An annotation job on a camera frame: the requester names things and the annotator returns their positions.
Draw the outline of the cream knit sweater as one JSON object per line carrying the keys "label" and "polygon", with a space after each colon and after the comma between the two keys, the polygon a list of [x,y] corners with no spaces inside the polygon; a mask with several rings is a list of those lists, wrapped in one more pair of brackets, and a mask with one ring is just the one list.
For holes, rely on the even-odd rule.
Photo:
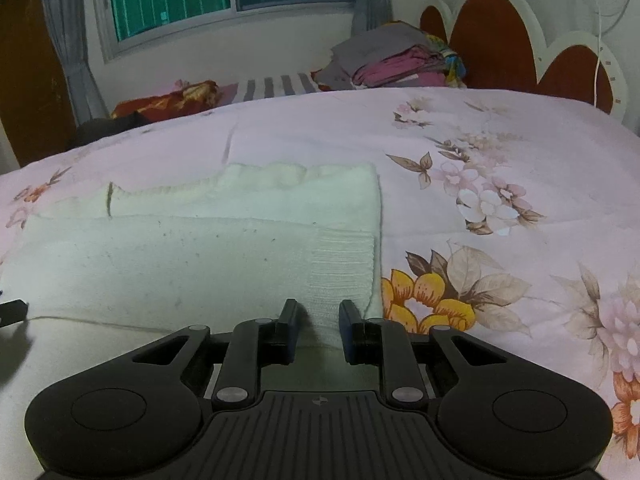
{"label": "cream knit sweater", "polygon": [[337,308],[380,315],[381,191],[369,165],[231,165],[128,192],[109,184],[33,214],[2,292],[38,316],[231,330],[304,308],[302,341],[337,347]]}

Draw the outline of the stack of folded clothes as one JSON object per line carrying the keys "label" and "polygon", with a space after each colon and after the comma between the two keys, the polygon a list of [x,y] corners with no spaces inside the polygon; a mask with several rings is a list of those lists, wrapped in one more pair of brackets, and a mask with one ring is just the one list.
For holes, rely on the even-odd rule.
{"label": "stack of folded clothes", "polygon": [[462,58],[446,41],[405,22],[390,22],[332,48],[331,61],[311,73],[323,91],[452,87],[463,84]]}

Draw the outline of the pink floral bed sheet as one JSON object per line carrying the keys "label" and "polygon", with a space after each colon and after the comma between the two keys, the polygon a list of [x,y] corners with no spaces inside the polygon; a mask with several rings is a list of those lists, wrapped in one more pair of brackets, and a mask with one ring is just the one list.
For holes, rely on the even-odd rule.
{"label": "pink floral bed sheet", "polygon": [[[1,179],[1,266],[33,214],[231,165],[369,165],[381,314],[460,328],[593,388],[601,472],[639,474],[639,140],[578,101],[445,88],[311,93],[158,122]],[[38,316],[1,333],[1,474],[39,471],[23,429],[43,387],[161,330]]]}

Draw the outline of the black garment on bed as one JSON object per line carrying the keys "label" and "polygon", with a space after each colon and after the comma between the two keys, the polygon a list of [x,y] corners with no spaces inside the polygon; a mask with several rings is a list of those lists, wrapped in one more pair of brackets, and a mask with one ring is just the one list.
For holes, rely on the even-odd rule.
{"label": "black garment on bed", "polygon": [[116,134],[147,126],[151,122],[146,119],[139,112],[133,112],[132,114],[117,117],[117,118],[94,118],[84,122],[78,126],[76,132],[68,142],[67,148],[72,150],[73,148],[80,148],[86,146],[97,140],[108,138],[109,136],[116,136]]}

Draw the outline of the brown wooden door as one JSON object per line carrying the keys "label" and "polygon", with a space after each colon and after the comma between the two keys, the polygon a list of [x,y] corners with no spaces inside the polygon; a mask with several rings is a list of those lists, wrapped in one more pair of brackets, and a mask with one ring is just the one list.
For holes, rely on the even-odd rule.
{"label": "brown wooden door", "polygon": [[22,166],[64,152],[76,130],[41,0],[1,0],[1,122]]}

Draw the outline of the grey white striped mattress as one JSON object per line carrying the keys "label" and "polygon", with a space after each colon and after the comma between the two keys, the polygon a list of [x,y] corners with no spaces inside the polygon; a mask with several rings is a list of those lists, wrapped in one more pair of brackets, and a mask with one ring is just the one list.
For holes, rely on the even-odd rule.
{"label": "grey white striped mattress", "polygon": [[307,73],[285,74],[265,78],[247,79],[220,87],[219,106],[280,98],[281,96],[303,96],[320,91]]}

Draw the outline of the red orange floral cloth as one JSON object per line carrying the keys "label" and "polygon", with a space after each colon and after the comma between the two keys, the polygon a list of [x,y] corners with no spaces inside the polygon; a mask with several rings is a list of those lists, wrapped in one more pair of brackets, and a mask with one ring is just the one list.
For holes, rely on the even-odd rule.
{"label": "red orange floral cloth", "polygon": [[222,92],[218,84],[212,80],[204,80],[161,96],[122,101],[111,112],[111,118],[138,114],[148,122],[163,122],[211,110],[219,104],[221,98]]}

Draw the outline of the red white heart headboard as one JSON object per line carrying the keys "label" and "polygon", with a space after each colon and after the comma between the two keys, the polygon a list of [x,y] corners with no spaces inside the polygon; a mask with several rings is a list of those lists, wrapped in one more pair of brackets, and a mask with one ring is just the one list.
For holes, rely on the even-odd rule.
{"label": "red white heart headboard", "polygon": [[462,0],[455,9],[430,0],[420,29],[461,56],[469,88],[555,96],[624,119],[628,86],[611,49],[584,30],[549,42],[526,0]]}

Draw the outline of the left grey curtain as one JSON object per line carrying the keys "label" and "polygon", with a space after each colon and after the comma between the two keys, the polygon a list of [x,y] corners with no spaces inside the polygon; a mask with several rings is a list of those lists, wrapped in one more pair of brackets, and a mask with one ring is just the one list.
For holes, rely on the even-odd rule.
{"label": "left grey curtain", "polygon": [[41,3],[76,125],[105,118],[107,109],[88,61],[84,0],[41,0]]}

